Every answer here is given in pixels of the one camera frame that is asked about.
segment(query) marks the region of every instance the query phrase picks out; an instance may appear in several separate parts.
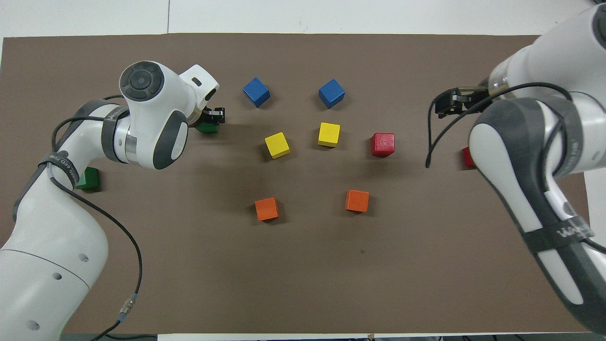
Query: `colored block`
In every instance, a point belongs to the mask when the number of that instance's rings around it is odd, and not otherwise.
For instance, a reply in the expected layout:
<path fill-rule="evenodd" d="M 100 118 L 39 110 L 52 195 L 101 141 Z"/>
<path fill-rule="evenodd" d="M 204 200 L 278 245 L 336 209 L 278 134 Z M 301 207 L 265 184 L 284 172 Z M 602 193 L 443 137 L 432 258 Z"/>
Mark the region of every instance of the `colored block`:
<path fill-rule="evenodd" d="M 202 122 L 196 127 L 196 130 L 198 130 L 200 133 L 216 133 L 219 131 L 219 125 Z"/>
<path fill-rule="evenodd" d="M 275 198 L 255 201 L 255 209 L 257 210 L 257 219 L 259 221 L 278 217 L 278 203 Z"/>
<path fill-rule="evenodd" d="M 333 123 L 320 123 L 320 134 L 318 135 L 318 144 L 320 146 L 336 147 L 339 143 L 339 132 L 341 126 Z"/>
<path fill-rule="evenodd" d="M 368 198 L 370 194 L 364 191 L 350 189 L 345 198 L 345 208 L 348 211 L 366 212 L 368 211 Z"/>
<path fill-rule="evenodd" d="M 271 158 L 279 158 L 290 153 L 290 148 L 286 142 L 286 137 L 283 132 L 279 132 L 270 137 L 265 138 L 265 144 L 269 150 Z"/>
<path fill-rule="evenodd" d="M 461 151 L 463 152 L 463 161 L 465 162 L 465 165 L 470 168 L 475 168 L 476 163 L 473 162 L 473 159 L 471 158 L 471 152 L 469 151 L 469 147 L 465 147 Z"/>
<path fill-rule="evenodd" d="M 80 181 L 76 185 L 76 188 L 90 190 L 97 187 L 99 187 L 99 170 L 97 168 L 86 167 L 84 173 L 80 175 Z"/>
<path fill-rule="evenodd" d="M 257 77 L 254 77 L 253 80 L 248 82 L 242 90 L 246 97 L 248 97 L 257 108 L 270 97 L 269 89 Z"/>
<path fill-rule="evenodd" d="M 318 95 L 322 102 L 324 102 L 324 105 L 330 109 L 345 97 L 345 90 L 333 79 L 320 88 Z"/>
<path fill-rule="evenodd" d="M 393 154 L 396 151 L 395 140 L 393 133 L 375 133 L 371 139 L 370 153 L 376 157 L 387 157 Z"/>

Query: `circular button pad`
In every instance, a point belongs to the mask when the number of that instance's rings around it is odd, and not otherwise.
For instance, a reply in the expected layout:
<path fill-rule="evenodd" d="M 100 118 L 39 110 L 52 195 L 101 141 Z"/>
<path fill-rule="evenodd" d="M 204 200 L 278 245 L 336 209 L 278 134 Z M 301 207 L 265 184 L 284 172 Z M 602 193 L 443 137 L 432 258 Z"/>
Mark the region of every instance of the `circular button pad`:
<path fill-rule="evenodd" d="M 154 98 L 164 86 L 160 67 L 148 61 L 129 66 L 120 77 L 120 89 L 132 101 L 144 102 Z"/>

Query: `orange block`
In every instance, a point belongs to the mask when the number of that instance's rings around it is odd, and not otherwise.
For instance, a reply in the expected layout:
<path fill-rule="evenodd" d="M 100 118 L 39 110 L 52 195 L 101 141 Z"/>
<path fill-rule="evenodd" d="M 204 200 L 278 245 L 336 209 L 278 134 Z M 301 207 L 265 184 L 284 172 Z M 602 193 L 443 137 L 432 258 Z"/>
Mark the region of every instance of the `orange block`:
<path fill-rule="evenodd" d="M 275 198 L 255 201 L 257 218 L 259 221 L 274 219 L 278 217 L 278 203 Z"/>
<path fill-rule="evenodd" d="M 364 191 L 350 189 L 345 198 L 345 208 L 348 211 L 366 212 L 368 211 L 368 198 L 370 194 Z"/>

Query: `yellow block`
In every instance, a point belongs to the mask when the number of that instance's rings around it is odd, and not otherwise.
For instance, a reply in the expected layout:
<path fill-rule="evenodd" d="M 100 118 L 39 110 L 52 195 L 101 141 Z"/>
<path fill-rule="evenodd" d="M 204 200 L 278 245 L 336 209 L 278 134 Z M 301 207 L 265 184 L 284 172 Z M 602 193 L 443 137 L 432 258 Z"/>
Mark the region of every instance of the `yellow block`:
<path fill-rule="evenodd" d="M 270 137 L 265 138 L 265 144 L 269 150 L 271 158 L 279 158 L 290 153 L 290 148 L 286 142 L 286 137 L 283 132 L 279 132 Z"/>
<path fill-rule="evenodd" d="M 320 123 L 318 144 L 320 146 L 336 147 L 337 143 L 339 143 L 339 131 L 341 131 L 341 126 L 338 124 Z"/>

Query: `green cube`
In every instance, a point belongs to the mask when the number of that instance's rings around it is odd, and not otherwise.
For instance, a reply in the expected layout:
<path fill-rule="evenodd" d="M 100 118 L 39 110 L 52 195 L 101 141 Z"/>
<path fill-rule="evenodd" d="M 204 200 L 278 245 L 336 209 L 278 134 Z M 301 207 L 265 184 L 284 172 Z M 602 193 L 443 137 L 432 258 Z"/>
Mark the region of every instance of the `green cube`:
<path fill-rule="evenodd" d="M 99 187 L 99 170 L 97 168 L 86 167 L 84 173 L 80 176 L 80 181 L 76 185 L 76 188 L 91 190 L 97 187 Z"/>
<path fill-rule="evenodd" d="M 197 126 L 196 129 L 200 133 L 216 133 L 219 131 L 219 126 L 215 126 L 213 123 L 204 122 Z"/>

